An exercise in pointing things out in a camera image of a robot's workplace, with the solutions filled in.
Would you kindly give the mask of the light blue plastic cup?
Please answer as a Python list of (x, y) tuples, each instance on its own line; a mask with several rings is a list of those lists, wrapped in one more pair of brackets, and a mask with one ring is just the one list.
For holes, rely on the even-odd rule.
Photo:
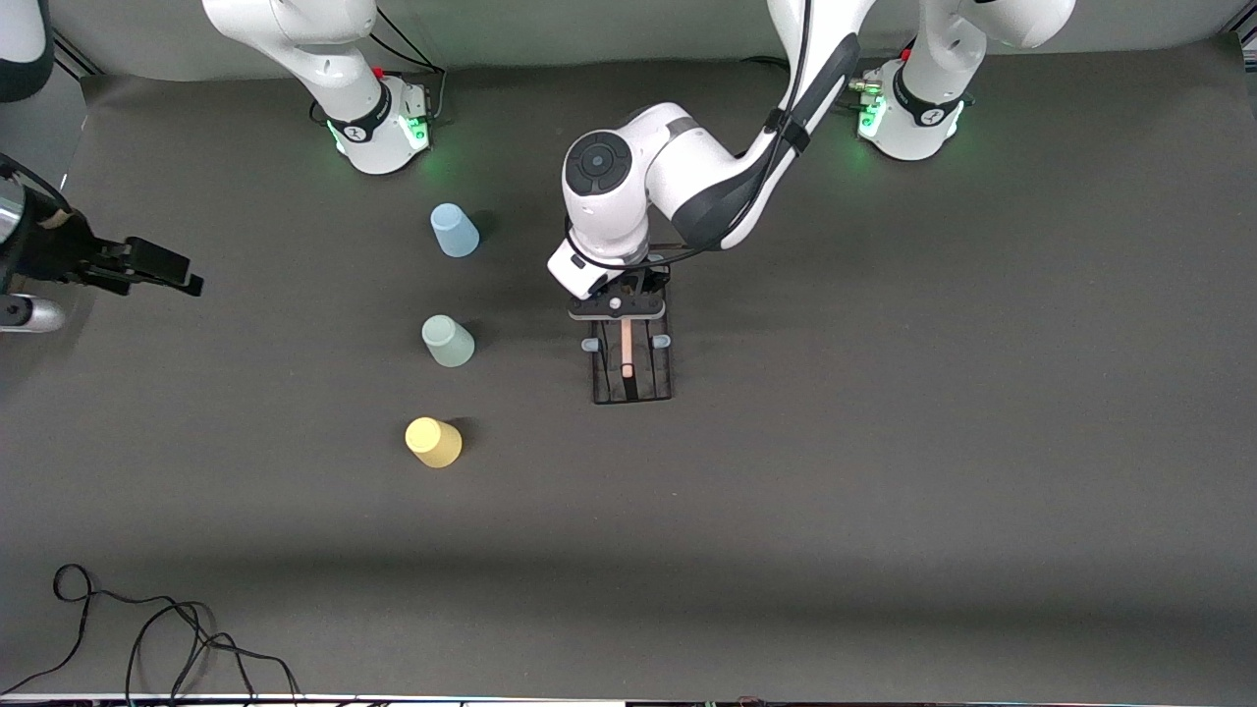
[(437, 247), (450, 258), (465, 258), (480, 247), (481, 237), (470, 215), (456, 204), (439, 204), (427, 216)]

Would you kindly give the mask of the dark grey table mat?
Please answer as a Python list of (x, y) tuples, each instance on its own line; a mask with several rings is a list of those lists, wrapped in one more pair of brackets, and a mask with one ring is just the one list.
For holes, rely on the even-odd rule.
[[(1234, 39), (997, 55), (920, 164), (831, 117), (744, 245), (675, 269), (672, 399), (593, 406), (546, 269), (566, 148), (657, 99), (738, 146), (782, 86), (470, 70), (371, 179), (293, 81), (91, 82), (68, 198), (206, 286), (84, 291), (1, 351), (0, 689), (75, 642), (50, 582), (80, 564), (309, 692), (1257, 703)], [(409, 452), (419, 416), (453, 465)]]

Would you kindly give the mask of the pale green plastic cup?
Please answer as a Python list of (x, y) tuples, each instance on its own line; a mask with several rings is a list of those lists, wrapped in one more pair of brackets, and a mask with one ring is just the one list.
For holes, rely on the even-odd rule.
[(454, 369), (468, 364), (476, 350), (470, 331), (450, 316), (427, 317), (421, 336), (427, 352), (444, 367)]

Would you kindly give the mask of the yellow plastic cup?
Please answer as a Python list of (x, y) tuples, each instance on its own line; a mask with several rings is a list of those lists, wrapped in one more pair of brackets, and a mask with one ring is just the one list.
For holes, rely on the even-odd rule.
[(412, 452), (427, 468), (446, 468), (463, 453), (464, 439), (458, 428), (432, 416), (409, 421), (403, 435)]

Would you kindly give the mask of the black wire cup holder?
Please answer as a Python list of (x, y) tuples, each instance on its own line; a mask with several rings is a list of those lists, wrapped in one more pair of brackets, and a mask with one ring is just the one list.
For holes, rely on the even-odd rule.
[(672, 399), (672, 330), (666, 317), (592, 320), (579, 348), (590, 359), (595, 406)]

